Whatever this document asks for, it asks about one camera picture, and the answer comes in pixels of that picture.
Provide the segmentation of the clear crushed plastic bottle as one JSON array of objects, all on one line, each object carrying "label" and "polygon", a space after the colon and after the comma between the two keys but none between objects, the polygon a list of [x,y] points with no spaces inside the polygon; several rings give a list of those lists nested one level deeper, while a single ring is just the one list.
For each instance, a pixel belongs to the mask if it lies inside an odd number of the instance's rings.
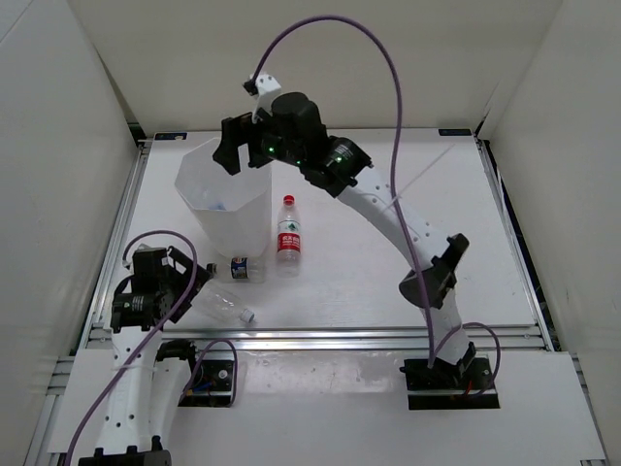
[{"label": "clear crushed plastic bottle", "polygon": [[214,284],[206,284],[191,300],[191,306],[201,315],[222,322],[251,324],[255,321],[254,311],[241,298]]}]

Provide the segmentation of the black cap plastic bottle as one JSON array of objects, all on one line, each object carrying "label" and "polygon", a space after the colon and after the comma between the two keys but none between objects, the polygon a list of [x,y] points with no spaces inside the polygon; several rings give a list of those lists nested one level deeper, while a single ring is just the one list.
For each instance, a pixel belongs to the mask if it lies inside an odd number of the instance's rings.
[{"label": "black cap plastic bottle", "polygon": [[223,257],[208,263],[206,270],[224,283],[262,283],[266,278],[266,265],[260,257]]}]

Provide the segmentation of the blue label plastic bottle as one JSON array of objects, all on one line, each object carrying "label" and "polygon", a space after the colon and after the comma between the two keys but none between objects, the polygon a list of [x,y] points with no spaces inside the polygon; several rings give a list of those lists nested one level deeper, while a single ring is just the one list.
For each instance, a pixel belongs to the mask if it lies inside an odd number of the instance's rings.
[{"label": "blue label plastic bottle", "polygon": [[201,207],[203,210],[209,211],[227,211],[224,201],[217,194],[209,191],[202,193]]}]

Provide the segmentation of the red label plastic bottle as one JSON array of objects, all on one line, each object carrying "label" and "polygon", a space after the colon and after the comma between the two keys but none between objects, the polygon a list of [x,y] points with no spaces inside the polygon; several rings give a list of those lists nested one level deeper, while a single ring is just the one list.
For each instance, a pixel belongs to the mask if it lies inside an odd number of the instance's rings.
[{"label": "red label plastic bottle", "polygon": [[302,228],[295,197],[282,199],[277,222],[277,272],[281,277],[295,277],[302,262]]}]

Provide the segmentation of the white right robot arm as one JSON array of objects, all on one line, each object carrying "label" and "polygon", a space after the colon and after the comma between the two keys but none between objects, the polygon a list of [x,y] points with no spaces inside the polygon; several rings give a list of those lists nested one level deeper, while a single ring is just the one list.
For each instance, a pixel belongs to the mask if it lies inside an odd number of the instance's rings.
[{"label": "white right robot arm", "polygon": [[353,141],[329,134],[318,107],[301,92],[277,97],[270,110],[225,118],[213,160],[236,175],[240,147],[247,147],[251,168],[273,161],[297,168],[308,183],[353,209],[397,249],[410,267],[400,293],[423,312],[427,324],[428,366],[444,386],[462,385],[471,375],[475,349],[463,330],[454,288],[469,240],[444,234],[403,207],[371,158]]}]

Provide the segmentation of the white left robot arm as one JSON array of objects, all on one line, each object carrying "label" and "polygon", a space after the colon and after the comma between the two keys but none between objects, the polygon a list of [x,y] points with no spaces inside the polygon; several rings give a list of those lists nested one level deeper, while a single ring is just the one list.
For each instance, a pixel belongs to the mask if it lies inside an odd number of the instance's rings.
[{"label": "white left robot arm", "polygon": [[204,366],[188,340],[162,340],[159,323],[189,310],[209,273],[175,247],[139,246],[131,274],[112,302],[115,384],[94,452],[81,465],[169,465],[165,447],[182,390],[200,383]]}]

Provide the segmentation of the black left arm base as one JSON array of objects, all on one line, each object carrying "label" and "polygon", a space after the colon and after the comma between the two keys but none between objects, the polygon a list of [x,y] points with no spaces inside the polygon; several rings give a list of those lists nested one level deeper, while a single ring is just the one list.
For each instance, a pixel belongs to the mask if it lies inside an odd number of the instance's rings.
[{"label": "black left arm base", "polygon": [[230,407],[235,375],[233,359],[203,360],[193,385],[182,396],[178,406],[188,408]]}]

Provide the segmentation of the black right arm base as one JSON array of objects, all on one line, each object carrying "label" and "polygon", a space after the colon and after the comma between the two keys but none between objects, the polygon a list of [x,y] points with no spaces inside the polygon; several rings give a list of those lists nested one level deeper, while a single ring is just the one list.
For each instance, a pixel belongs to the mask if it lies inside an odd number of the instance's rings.
[{"label": "black right arm base", "polygon": [[406,378],[410,411],[501,408],[488,357],[477,356],[461,376],[453,377],[443,369],[438,359],[433,369],[427,367],[426,359],[404,361],[400,372]]}]

